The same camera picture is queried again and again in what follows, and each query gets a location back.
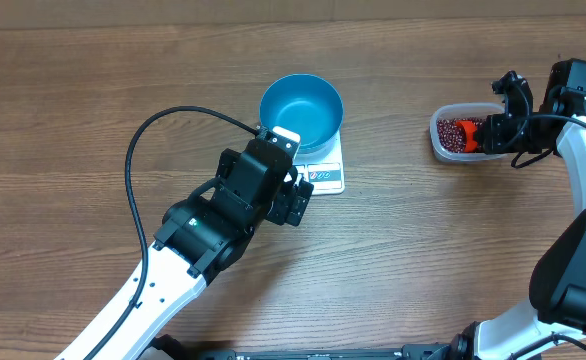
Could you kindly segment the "red scoop with blue handle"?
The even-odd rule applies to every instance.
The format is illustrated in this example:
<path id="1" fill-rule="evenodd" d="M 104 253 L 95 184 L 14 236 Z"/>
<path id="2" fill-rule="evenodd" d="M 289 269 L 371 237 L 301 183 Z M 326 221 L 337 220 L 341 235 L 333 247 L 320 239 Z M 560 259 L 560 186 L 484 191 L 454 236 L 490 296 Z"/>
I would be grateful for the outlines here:
<path id="1" fill-rule="evenodd" d="M 476 139 L 476 135 L 484 126 L 481 119 L 462 119 L 455 122 L 456 128 L 461 133 L 462 140 L 460 147 L 462 153 L 476 153 L 480 150 L 481 145 Z"/>

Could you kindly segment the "red adzuki beans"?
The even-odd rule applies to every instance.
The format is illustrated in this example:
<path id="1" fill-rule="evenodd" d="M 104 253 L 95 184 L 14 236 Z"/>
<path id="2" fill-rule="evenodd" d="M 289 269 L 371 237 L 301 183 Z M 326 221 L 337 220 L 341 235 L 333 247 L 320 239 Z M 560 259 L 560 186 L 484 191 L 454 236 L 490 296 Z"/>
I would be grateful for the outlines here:
<path id="1" fill-rule="evenodd" d="M 457 120 L 468 118 L 450 118 L 438 119 L 436 121 L 437 135 L 442 147 L 452 153 L 462 153 L 460 141 L 462 140 L 461 133 L 455 126 Z"/>

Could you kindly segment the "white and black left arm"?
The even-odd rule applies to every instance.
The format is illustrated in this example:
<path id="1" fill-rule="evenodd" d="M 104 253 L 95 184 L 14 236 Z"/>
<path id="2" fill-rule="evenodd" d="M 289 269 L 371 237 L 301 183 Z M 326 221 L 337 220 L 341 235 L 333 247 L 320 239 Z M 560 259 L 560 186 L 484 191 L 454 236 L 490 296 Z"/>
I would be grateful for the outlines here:
<path id="1" fill-rule="evenodd" d="M 225 150 L 214 178 L 170 207 L 116 295 L 60 353 L 62 359 L 136 359 L 164 325 L 244 254 L 263 221 L 300 223 L 313 191 L 293 160 L 297 134 L 272 132 Z"/>

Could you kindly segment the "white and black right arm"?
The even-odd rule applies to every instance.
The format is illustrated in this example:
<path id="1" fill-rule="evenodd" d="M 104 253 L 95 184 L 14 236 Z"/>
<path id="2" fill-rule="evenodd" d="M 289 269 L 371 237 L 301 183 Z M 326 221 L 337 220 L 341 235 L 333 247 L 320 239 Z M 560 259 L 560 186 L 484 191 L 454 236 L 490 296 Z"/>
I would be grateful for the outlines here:
<path id="1" fill-rule="evenodd" d="M 541 105 L 525 78 L 507 72 L 492 84 L 504 108 L 480 123 L 459 119 L 462 142 L 448 155 L 463 158 L 510 154 L 535 163 L 550 155 L 566 166 L 575 218 L 536 264 L 528 297 L 500 316 L 474 322 L 450 344 L 424 351 L 429 359 L 539 359 L 569 343 L 586 352 L 586 60 L 555 63 Z"/>

